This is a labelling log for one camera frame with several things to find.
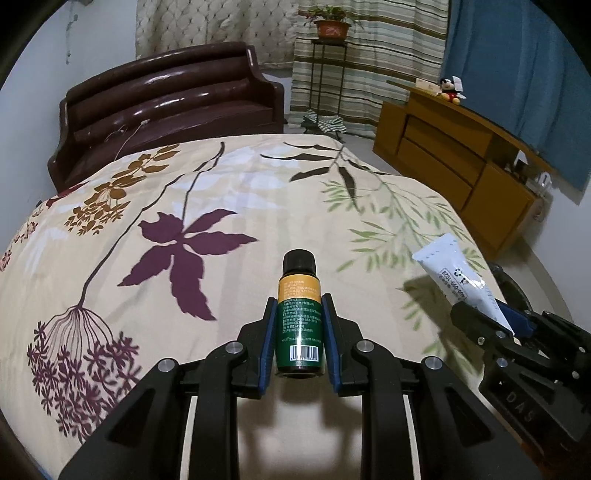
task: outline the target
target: metal screw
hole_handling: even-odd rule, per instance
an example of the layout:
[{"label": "metal screw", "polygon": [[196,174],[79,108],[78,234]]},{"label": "metal screw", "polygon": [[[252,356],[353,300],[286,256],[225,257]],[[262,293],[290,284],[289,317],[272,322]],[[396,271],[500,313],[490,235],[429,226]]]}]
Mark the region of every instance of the metal screw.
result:
[{"label": "metal screw", "polygon": [[443,366],[443,362],[438,356],[428,356],[425,359],[425,365],[431,370],[439,370]]},{"label": "metal screw", "polygon": [[370,353],[374,349],[374,346],[369,340],[360,340],[357,342],[357,350],[363,353]]},{"label": "metal screw", "polygon": [[226,344],[226,352],[231,353],[232,355],[242,352],[243,348],[244,345],[240,342],[230,342]]},{"label": "metal screw", "polygon": [[170,372],[174,368],[174,360],[172,358],[165,358],[158,362],[158,370],[161,372]]}]

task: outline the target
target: stuffed toy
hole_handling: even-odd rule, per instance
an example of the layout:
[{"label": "stuffed toy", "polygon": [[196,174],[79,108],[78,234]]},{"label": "stuffed toy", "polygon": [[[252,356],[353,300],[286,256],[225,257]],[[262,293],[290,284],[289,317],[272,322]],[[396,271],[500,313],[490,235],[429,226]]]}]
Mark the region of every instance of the stuffed toy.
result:
[{"label": "stuffed toy", "polygon": [[441,98],[453,103],[454,105],[460,105],[460,98],[466,98],[460,93],[464,91],[464,88],[462,87],[462,80],[459,77],[452,77],[452,79],[453,80],[440,80],[439,84],[441,86],[441,93],[439,95]]}]

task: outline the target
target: bed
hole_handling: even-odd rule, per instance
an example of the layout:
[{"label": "bed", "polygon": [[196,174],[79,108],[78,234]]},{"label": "bed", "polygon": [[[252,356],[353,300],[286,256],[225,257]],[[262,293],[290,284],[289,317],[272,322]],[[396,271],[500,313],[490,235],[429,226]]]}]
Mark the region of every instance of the bed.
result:
[{"label": "bed", "polygon": [[[261,318],[283,255],[314,253],[323,292],[397,356],[442,357],[473,390],[478,349],[411,260],[449,203],[316,135],[244,135],[128,155],[47,200],[0,262],[0,408],[47,476],[159,359],[204,358]],[[326,377],[274,378],[238,406],[243,478],[358,478],[361,401]]]}]

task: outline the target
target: wooden tv stand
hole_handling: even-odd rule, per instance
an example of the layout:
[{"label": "wooden tv stand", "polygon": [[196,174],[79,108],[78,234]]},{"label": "wooden tv stand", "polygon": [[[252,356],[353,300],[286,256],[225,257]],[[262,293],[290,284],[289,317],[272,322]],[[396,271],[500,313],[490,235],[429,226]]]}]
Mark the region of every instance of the wooden tv stand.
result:
[{"label": "wooden tv stand", "polygon": [[502,168],[519,150],[553,171],[501,127],[418,89],[405,106],[384,102],[374,142],[374,152],[402,175],[449,201],[487,260],[511,246],[541,202]]}]

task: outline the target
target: white tube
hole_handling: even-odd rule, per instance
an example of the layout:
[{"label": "white tube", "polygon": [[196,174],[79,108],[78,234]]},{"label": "white tube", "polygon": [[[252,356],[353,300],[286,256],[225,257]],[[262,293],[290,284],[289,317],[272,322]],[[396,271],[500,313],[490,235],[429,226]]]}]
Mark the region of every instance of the white tube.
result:
[{"label": "white tube", "polygon": [[468,305],[513,332],[495,296],[468,265],[452,234],[446,233],[423,247],[413,255],[413,260],[421,264],[452,305],[465,300]]}]

